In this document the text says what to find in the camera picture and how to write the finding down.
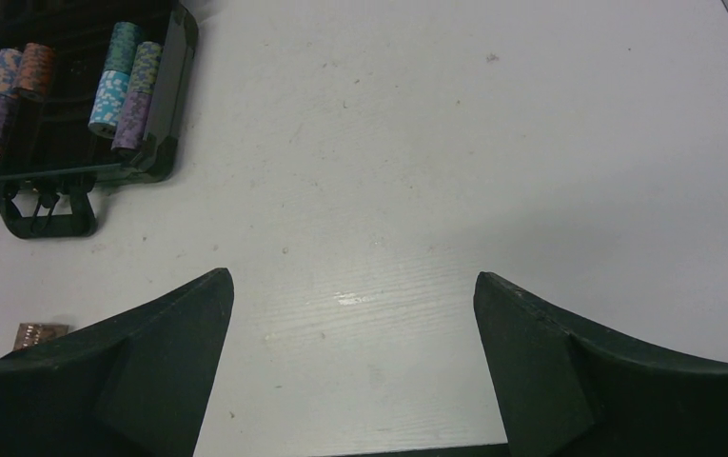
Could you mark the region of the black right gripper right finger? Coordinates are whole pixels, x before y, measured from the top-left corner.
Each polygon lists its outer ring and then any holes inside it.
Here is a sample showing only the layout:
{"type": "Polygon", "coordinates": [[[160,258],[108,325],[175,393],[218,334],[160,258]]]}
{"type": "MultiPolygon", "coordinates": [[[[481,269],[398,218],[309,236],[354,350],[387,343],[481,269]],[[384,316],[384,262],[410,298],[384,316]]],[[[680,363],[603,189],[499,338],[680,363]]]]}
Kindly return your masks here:
{"type": "Polygon", "coordinates": [[[513,456],[728,456],[728,363],[559,308],[492,272],[473,297],[513,456]]]}

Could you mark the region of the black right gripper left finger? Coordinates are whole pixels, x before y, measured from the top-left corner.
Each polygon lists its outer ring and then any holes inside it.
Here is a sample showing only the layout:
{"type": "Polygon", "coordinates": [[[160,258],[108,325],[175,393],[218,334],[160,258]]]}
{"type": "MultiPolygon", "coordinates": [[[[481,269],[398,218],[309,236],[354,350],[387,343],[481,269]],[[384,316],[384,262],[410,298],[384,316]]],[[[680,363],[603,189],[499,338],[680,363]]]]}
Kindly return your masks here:
{"type": "Polygon", "coordinates": [[[190,456],[234,300],[226,268],[0,358],[0,456],[190,456]]]}

